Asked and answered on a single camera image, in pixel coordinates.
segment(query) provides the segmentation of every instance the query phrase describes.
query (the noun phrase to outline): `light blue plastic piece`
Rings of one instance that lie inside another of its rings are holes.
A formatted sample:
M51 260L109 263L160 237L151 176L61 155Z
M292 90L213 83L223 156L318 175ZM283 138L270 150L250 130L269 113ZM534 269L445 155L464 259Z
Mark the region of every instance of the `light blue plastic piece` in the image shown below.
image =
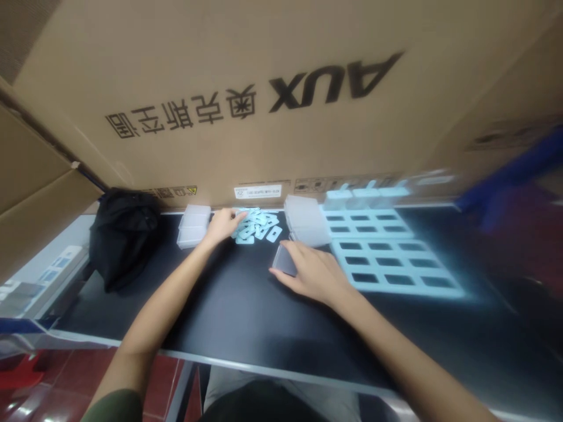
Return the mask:
M233 234L231 234L230 236L235 239L236 236L239 235L239 233L244 230L245 228L250 226L250 222L246 222L246 221L242 221L239 226L235 229L235 231L233 232Z
M331 249L357 290L441 298L465 295L424 242L342 238L334 240Z
M241 240L246 240L255 233L256 233L256 225L251 223L250 226L241 230L239 234L236 236L236 238Z
M274 218L272 218L272 219L269 219L269 220L266 222L265 225L266 225L266 227L270 228L270 227L275 226L275 225L278 224L279 222L280 222L280 220L278 220L277 217L274 217Z
M270 227L266 227L266 226L256 226L256 234L255 237L258 240L262 240L264 238L264 236L266 235L266 233L268 232L268 230L270 230Z
M246 239L241 239L240 237L237 237L235 240L236 244L253 244L254 243L254 236L250 236Z
M404 186L395 186L394 188L380 188L380 200L374 206L377 208L393 208L395 204L411 194L410 190Z
M266 224L266 222L268 221L268 219L264 216L264 214L255 214L255 213L250 215L248 219L249 221L259 224L261 226Z
M339 210L321 209L333 239L341 237L408 239L415 235L394 209Z
M243 213L245 211L248 212L249 208L237 208L237 211L235 211L235 216L237 216L240 213Z
M323 203L323 209L327 211L344 209L346 203L352 198L352 192L347 188L348 184L345 183L340 187L340 190L329 190Z
M375 207L379 201L381 194L379 189L375 189L375 183L377 181L372 180L365 189L353 189L352 199L346 203L347 209L369 209Z
M281 227L279 226L272 227L270 234L266 236L266 240L269 240L270 242L274 243L278 238L278 236L280 236L281 232L282 232Z

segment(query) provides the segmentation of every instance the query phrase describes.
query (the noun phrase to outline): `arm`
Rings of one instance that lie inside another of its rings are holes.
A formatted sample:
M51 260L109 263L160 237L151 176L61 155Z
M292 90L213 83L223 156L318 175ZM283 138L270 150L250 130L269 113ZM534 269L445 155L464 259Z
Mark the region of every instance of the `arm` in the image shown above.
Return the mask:
M152 361L184 308L211 252L235 231L246 216L246 213L241 213L233 219L234 212L222 209L215 213L201 243L143 306L117 349L90 407L107 394L121 389L134 390L141 400L144 399Z
M323 302L346 320L399 384L423 421L498 421L489 410L393 327L348 282L331 254L283 242L297 277L270 272L294 292Z

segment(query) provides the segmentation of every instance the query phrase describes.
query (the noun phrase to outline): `forearm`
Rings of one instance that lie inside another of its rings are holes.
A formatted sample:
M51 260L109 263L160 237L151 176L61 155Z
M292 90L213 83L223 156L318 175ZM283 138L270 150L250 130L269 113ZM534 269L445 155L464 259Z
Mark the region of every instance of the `forearm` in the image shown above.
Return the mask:
M497 421L447 371L393 327L358 292L347 292L335 311L364 339L400 385L423 421Z
M172 328L215 248L199 244L160 285L125 335L118 353L156 353Z

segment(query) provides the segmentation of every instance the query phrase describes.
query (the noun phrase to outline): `person's left hand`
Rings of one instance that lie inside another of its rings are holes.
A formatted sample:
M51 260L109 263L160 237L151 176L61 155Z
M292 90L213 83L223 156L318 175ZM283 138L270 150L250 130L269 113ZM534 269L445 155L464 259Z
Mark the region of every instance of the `person's left hand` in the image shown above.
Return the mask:
M243 212L235 217L235 213L236 210L232 208L223 208L215 212L202 243L215 247L233 234L239 223L244 220L247 215L246 212Z

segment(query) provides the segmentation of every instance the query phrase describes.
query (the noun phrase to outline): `green sleeve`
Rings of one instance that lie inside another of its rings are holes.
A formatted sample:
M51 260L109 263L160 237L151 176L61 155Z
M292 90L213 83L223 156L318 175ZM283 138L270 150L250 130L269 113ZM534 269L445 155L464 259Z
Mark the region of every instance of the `green sleeve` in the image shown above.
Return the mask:
M133 390L117 390L102 397L83 416L82 422L142 422L143 403Z

